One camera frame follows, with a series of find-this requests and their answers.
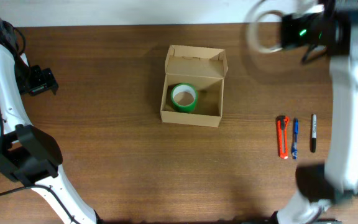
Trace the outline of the green tape roll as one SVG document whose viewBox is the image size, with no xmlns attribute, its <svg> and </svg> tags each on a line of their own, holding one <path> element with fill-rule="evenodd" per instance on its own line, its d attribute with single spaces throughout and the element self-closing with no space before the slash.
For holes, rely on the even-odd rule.
<svg viewBox="0 0 358 224">
<path fill-rule="evenodd" d="M 171 100 L 175 111 L 192 113 L 198 102 L 198 92 L 193 85 L 180 83 L 171 91 Z"/>
</svg>

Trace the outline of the orange utility knife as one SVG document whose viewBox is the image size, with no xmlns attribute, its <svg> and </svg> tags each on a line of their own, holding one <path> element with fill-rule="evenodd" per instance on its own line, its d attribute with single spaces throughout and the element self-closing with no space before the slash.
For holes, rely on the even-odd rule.
<svg viewBox="0 0 358 224">
<path fill-rule="evenodd" d="M 289 117 L 280 115 L 276 119 L 277 137 L 278 137 L 278 152 L 282 159 L 288 158 L 288 143 L 287 143 L 287 128 L 289 124 Z"/>
</svg>

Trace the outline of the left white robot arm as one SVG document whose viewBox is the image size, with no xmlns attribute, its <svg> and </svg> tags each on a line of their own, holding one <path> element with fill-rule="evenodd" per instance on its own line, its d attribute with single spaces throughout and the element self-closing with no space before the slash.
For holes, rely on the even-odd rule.
<svg viewBox="0 0 358 224">
<path fill-rule="evenodd" d="M 56 140 L 30 121 L 21 96 L 56 93 L 58 83 L 49 68 L 31 66 L 23 34 L 0 18 L 0 173 L 22 187 L 0 196 L 31 189 L 43 197 L 63 223 L 102 223 L 72 186 L 63 169 Z"/>
</svg>

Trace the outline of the brown cardboard box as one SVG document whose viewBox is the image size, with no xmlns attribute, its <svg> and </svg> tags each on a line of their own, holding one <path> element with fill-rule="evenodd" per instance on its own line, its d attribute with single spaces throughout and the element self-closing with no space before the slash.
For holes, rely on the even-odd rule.
<svg viewBox="0 0 358 224">
<path fill-rule="evenodd" d="M 169 46 L 160 106 L 164 123 L 218 127 L 223 116 L 224 81 L 228 71 L 226 51 L 185 45 Z M 192 113 L 173 108 L 171 91 L 180 83 L 193 85 L 198 102 Z"/>
</svg>

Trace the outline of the blue ballpoint pen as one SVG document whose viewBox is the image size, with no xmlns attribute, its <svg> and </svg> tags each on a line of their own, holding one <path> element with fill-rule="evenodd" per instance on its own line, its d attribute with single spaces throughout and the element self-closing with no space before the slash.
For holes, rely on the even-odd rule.
<svg viewBox="0 0 358 224">
<path fill-rule="evenodd" d="M 298 119 L 295 118 L 293 120 L 293 144 L 291 147 L 291 154 L 294 160 L 297 160 L 298 158 L 298 133 L 299 133 L 299 122 Z"/>
</svg>

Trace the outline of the white masking tape roll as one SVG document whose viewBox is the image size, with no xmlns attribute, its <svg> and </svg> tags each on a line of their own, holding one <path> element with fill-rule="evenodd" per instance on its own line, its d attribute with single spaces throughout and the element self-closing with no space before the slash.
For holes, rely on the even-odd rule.
<svg viewBox="0 0 358 224">
<path fill-rule="evenodd" d="M 324 6 L 315 0 L 298 1 L 269 1 L 261 0 L 249 10 L 246 18 L 249 20 L 246 33 L 247 45 L 260 54 L 272 54 L 283 50 L 279 31 L 277 42 L 266 45 L 262 42 L 262 23 L 266 17 L 277 17 L 278 21 L 284 16 L 293 15 L 296 19 L 307 14 L 322 12 Z"/>
</svg>

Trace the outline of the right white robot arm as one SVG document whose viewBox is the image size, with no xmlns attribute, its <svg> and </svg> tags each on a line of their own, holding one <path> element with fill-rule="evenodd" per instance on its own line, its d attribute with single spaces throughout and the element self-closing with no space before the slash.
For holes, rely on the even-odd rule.
<svg viewBox="0 0 358 224">
<path fill-rule="evenodd" d="M 296 169 L 297 190 L 271 223 L 313 223 L 330 207 L 358 196 L 358 1 L 324 1 L 321 12 L 282 19 L 281 46 L 326 48 L 333 84 L 328 158 Z"/>
</svg>

